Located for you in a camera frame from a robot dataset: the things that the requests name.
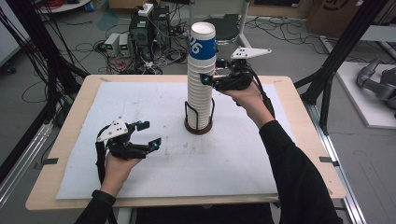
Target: brown round base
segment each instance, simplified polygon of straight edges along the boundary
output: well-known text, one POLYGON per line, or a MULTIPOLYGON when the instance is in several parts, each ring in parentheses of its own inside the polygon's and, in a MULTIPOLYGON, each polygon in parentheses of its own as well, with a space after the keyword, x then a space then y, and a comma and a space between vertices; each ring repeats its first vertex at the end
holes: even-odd
POLYGON ((187 119, 184 119, 184 127, 186 127, 187 131, 189 131, 189 133, 193 133, 197 135, 208 133, 212 129, 212 125, 213 125, 213 120, 212 122, 209 122, 205 128, 201 130, 195 130, 192 127, 190 127, 189 123, 187 122, 187 119))

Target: person's left hand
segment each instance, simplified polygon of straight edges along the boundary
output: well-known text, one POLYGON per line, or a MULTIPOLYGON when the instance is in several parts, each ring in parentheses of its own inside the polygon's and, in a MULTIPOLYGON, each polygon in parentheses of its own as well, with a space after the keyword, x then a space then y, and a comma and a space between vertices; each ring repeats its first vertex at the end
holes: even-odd
POLYGON ((141 160, 132 159, 124 160, 116 158, 111 153, 106 157, 106 175, 103 181, 101 191, 116 197, 119 194, 125 180, 131 173, 132 168, 136 166, 141 160))

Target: blue label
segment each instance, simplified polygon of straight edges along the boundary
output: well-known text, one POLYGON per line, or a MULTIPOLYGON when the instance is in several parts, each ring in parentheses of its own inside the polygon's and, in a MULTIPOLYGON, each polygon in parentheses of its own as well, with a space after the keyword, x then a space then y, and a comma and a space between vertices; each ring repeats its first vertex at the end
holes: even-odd
POLYGON ((190 56, 197 60, 211 59, 216 54, 215 37, 208 40, 190 38, 190 56))

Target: wooden table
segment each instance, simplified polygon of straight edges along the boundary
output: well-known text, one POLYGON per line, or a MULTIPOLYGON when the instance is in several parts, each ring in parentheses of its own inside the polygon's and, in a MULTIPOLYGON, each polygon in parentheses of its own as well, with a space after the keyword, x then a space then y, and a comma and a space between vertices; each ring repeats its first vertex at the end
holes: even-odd
MULTIPOLYGON (((273 83, 285 110, 286 116, 298 147, 309 157, 320 171, 332 199, 346 196, 345 189, 330 162, 321 162, 319 157, 328 157, 309 118, 298 92, 289 77, 260 77, 263 83, 273 83)), ((59 158, 56 164, 45 165, 26 202, 29 210, 51 210, 84 208, 89 200, 56 200, 56 194, 64 177, 64 170, 71 150, 76 143, 87 113, 89 112, 98 88, 103 82, 186 82, 187 76, 110 76, 91 75, 78 93, 64 126, 49 154, 49 158, 59 158)), ((216 203, 265 203, 276 202, 276 197, 218 196, 185 198, 119 199, 116 207, 142 207, 181 204, 216 203)))

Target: white mat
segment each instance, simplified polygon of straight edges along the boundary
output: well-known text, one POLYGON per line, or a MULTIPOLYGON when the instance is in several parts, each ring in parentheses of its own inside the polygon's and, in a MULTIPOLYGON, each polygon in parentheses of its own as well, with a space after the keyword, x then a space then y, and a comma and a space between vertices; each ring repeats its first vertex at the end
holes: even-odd
MULTIPOLYGON (((343 63, 338 69, 341 83, 367 127, 396 129, 396 111, 376 98, 372 91, 360 88, 356 84, 359 71, 366 65, 367 63, 343 63)), ((380 64, 371 80, 379 82, 382 72, 393 67, 394 65, 380 64)))
MULTIPOLYGON (((276 117, 291 135, 274 85, 264 85, 276 117)), ((212 130, 204 135, 184 127, 185 83, 103 83, 66 166, 57 199, 89 199, 100 184, 95 139, 113 119, 150 121, 131 142, 163 139, 131 172, 119 198, 275 194, 276 185, 255 124, 228 96, 213 91, 212 130)))

